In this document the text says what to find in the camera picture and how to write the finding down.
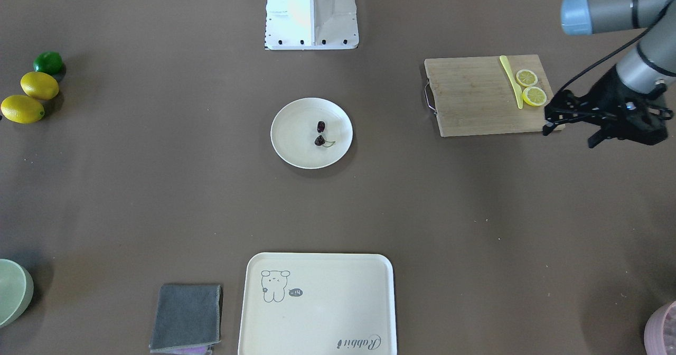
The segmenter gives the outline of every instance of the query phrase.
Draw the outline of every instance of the bear drawing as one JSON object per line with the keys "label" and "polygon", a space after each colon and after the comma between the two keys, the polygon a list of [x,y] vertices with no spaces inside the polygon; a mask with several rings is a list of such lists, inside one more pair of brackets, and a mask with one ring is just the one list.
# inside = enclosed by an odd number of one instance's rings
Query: bear drawing
{"label": "bear drawing", "polygon": [[264,270],[260,273],[265,302],[282,302],[284,300],[285,288],[289,282],[287,277],[290,274],[291,272],[287,270]]}

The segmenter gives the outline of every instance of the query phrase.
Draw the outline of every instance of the black cable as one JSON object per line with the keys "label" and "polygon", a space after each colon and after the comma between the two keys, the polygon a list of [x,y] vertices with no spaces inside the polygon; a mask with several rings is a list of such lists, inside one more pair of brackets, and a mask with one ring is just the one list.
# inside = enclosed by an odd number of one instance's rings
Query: black cable
{"label": "black cable", "polygon": [[613,51],[610,54],[606,55],[605,57],[599,59],[598,61],[596,61],[596,63],[592,64],[588,68],[582,70],[581,73],[578,73],[576,76],[573,76],[572,79],[568,80],[567,83],[565,83],[565,85],[563,85],[563,87],[559,88],[557,93],[558,94],[561,93],[566,87],[568,87],[571,83],[573,83],[573,81],[578,80],[581,76],[583,76],[587,72],[591,71],[593,68],[595,68],[599,64],[604,63],[608,59],[610,59],[610,58],[614,57],[616,54],[618,54],[618,52],[621,52],[622,50],[627,49],[627,47],[632,46],[632,44],[634,44],[636,41],[638,41],[642,37],[644,37],[644,35],[646,35],[655,25],[657,25],[657,22],[659,22],[662,19],[662,17],[664,17],[664,14],[666,13],[666,9],[669,8],[669,5],[671,5],[672,1],[674,1],[674,0],[666,0],[664,8],[662,8],[662,10],[657,14],[657,18],[655,18],[655,21],[653,23],[651,23],[649,27],[645,28],[645,30],[642,33],[637,35],[635,38],[633,38],[629,42],[623,44],[622,46],[620,46],[615,51]]}

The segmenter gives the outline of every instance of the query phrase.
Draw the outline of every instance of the wooden cutting board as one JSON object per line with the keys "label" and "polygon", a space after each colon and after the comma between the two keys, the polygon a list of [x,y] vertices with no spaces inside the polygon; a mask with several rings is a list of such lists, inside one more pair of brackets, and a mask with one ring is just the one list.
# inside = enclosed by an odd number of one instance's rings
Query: wooden cutting board
{"label": "wooden cutting board", "polygon": [[[553,92],[538,55],[507,56],[516,73],[530,69],[551,100]],[[540,132],[543,107],[517,107],[500,57],[425,59],[442,137]]]}

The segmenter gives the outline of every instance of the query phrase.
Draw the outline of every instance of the knife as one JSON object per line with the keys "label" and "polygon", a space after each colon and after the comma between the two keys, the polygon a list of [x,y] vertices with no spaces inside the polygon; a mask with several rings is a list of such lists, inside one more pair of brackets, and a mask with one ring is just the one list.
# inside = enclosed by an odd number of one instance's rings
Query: knife
{"label": "knife", "polygon": [[509,59],[505,57],[504,55],[500,55],[500,64],[502,64],[502,68],[505,70],[505,73],[507,73],[507,78],[509,78],[510,83],[512,83],[512,89],[514,89],[514,97],[517,100],[517,107],[519,109],[523,109],[523,99],[521,98],[521,86],[517,84],[517,81],[514,79],[514,73],[512,72],[512,66],[509,65]]}

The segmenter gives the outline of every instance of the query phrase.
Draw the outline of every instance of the towel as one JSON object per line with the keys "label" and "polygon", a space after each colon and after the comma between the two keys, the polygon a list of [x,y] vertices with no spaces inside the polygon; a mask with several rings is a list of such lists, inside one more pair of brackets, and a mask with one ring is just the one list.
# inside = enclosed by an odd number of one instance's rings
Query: towel
{"label": "towel", "polygon": [[205,355],[220,342],[220,285],[162,285],[151,353]]}

